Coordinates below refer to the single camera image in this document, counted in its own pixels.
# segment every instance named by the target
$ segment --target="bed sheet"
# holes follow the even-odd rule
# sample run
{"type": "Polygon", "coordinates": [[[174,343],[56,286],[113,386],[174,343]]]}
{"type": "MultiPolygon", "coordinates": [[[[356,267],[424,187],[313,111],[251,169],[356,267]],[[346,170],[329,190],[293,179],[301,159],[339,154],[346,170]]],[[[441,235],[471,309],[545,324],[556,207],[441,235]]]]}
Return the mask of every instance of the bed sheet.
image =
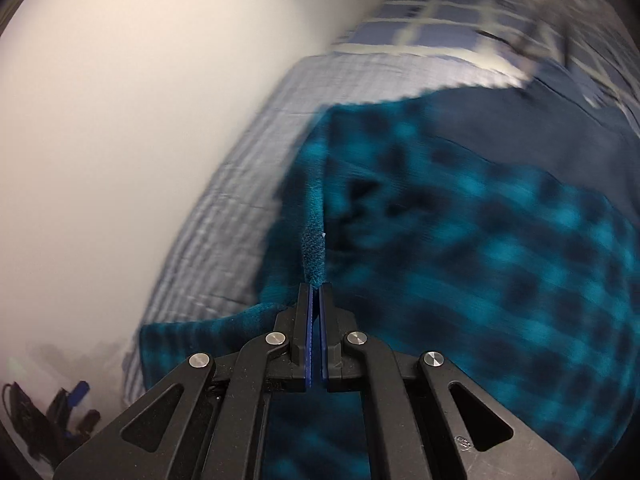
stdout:
{"type": "MultiPolygon", "coordinates": [[[[394,100],[426,89],[517,86],[519,79],[455,59],[327,54],[301,60],[243,134],[185,222],[141,324],[215,319],[255,303],[263,240],[290,158],[323,105],[394,100]]],[[[124,403],[144,393],[137,336],[124,361],[124,403]]]]}

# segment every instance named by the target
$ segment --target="black object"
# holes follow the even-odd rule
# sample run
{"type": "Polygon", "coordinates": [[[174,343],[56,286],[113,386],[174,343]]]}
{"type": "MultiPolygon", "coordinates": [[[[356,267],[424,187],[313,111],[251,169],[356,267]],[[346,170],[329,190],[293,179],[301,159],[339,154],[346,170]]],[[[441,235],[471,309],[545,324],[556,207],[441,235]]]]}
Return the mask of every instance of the black object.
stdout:
{"type": "MultiPolygon", "coordinates": [[[[303,284],[273,333],[235,354],[194,354],[68,457],[54,480],[260,478],[271,394],[303,392],[310,376],[313,299],[303,284]]],[[[372,480],[578,479],[440,354],[401,354],[358,332],[329,284],[315,300],[326,387],[361,392],[372,480]]]]}
{"type": "Polygon", "coordinates": [[[56,468],[67,456],[89,440],[96,424],[100,421],[100,413],[89,410],[78,423],[75,433],[67,429],[72,408],[88,391],[88,384],[84,381],[81,381],[79,386],[76,386],[76,394],[71,404],[68,402],[68,392],[61,389],[47,408],[45,415],[34,406],[18,383],[6,384],[2,388],[2,402],[7,415],[15,432],[27,444],[29,455],[36,460],[44,460],[52,468],[56,468]],[[6,405],[5,399],[7,390],[9,406],[6,405]]]}
{"type": "Polygon", "coordinates": [[[2,480],[42,480],[16,447],[2,424],[0,424],[0,451],[0,478],[2,480]]]}
{"type": "Polygon", "coordinates": [[[638,471],[640,471],[638,443],[640,443],[640,410],[636,408],[622,438],[591,480],[638,478],[638,471]]]}

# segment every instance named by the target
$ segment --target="silver screw head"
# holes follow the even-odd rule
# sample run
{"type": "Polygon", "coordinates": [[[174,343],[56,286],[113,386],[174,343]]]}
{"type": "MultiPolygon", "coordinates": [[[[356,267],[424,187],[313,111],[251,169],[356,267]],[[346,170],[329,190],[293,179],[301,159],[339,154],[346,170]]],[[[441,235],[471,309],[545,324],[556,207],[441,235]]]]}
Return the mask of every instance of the silver screw head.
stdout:
{"type": "Polygon", "coordinates": [[[424,362],[429,366],[440,366],[444,362],[444,356],[440,352],[427,352],[424,355],[424,362]]]}
{"type": "Polygon", "coordinates": [[[469,442],[465,437],[463,436],[457,436],[456,437],[456,442],[458,443],[458,445],[460,446],[460,449],[462,451],[466,451],[471,449],[474,445],[473,443],[469,442]]]}
{"type": "Polygon", "coordinates": [[[271,332],[265,337],[270,345],[281,345],[287,337],[282,332],[271,332]]]}
{"type": "Polygon", "coordinates": [[[347,341],[352,345],[364,345],[367,342],[367,334],[364,332],[351,332],[347,336],[347,341]]]}
{"type": "Polygon", "coordinates": [[[209,364],[209,356],[206,354],[194,354],[189,357],[189,364],[194,368],[204,368],[209,364]]]}

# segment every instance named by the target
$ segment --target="fleece blanket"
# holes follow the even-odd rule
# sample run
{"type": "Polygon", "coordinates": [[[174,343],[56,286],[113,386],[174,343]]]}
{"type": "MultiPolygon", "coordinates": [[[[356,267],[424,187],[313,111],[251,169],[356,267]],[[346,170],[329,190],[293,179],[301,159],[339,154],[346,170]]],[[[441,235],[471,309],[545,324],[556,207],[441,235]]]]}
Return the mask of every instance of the fleece blanket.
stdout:
{"type": "MultiPolygon", "coordinates": [[[[270,330],[299,282],[329,281],[362,330],[397,351],[443,352],[588,478],[638,399],[638,234],[588,179],[489,160],[442,134],[448,114],[490,99],[511,104],[495,121],[502,136],[534,114],[563,138],[555,114],[570,117],[574,102],[536,82],[476,90],[319,113],[281,190],[262,304],[143,327],[147,384],[192,352],[237,351],[270,330]]],[[[606,126],[593,128],[606,137],[606,126]]],[[[265,478],[367,478],[358,416],[357,398],[318,386],[275,399],[265,478]]]]}

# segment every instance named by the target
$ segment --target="white wall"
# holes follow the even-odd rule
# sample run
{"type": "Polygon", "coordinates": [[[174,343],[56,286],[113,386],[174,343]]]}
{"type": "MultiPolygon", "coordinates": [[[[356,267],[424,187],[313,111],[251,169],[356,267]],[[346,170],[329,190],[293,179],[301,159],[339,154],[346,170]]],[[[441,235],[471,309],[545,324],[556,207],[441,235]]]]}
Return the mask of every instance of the white wall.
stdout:
{"type": "Polygon", "coordinates": [[[383,0],[25,0],[0,37],[0,381],[120,362],[181,222],[299,58],[383,0]]]}

